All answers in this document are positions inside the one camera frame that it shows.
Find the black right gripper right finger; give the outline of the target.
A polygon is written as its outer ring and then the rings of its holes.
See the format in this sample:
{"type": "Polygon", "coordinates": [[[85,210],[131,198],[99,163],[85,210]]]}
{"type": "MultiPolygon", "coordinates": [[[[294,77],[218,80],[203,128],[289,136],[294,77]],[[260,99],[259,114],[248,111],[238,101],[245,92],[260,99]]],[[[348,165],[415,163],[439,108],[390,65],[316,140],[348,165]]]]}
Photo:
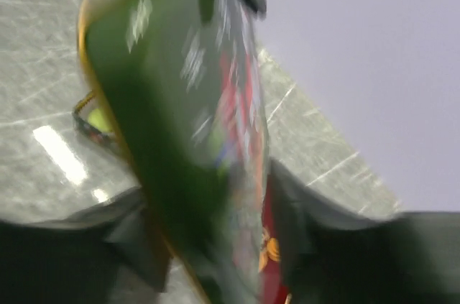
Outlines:
{"type": "Polygon", "coordinates": [[[459,215],[350,211],[271,160],[271,212],[294,303],[457,303],[459,215]]]}

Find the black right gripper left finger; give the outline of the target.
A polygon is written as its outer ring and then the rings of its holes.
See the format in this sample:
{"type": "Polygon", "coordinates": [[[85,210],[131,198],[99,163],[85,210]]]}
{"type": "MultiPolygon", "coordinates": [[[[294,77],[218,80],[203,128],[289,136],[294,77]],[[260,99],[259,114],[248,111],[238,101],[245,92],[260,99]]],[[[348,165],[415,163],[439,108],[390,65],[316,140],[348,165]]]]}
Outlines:
{"type": "Polygon", "coordinates": [[[63,220],[2,220],[1,302],[107,303],[120,267],[161,293],[170,255],[147,217],[133,187],[63,220]]]}

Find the gold tin lid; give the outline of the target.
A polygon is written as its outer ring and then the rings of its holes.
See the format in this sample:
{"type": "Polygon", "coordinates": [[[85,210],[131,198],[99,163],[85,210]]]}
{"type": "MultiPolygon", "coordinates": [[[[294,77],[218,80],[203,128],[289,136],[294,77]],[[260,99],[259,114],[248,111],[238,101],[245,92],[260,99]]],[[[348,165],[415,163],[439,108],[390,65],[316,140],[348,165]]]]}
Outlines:
{"type": "Polygon", "coordinates": [[[259,303],[267,122],[242,0],[83,2],[78,54],[206,303],[259,303]]]}

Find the green cookie tin box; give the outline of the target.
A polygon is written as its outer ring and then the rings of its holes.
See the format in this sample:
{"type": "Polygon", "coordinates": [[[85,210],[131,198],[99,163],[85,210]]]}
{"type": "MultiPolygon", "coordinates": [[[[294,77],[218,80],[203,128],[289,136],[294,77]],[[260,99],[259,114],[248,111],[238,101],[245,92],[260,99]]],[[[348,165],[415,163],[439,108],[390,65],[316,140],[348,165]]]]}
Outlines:
{"type": "Polygon", "coordinates": [[[75,128],[99,146],[119,154],[120,149],[114,138],[113,130],[111,133],[105,134],[88,123],[88,115],[95,108],[100,109],[94,92],[90,91],[73,108],[72,116],[75,128]]]}

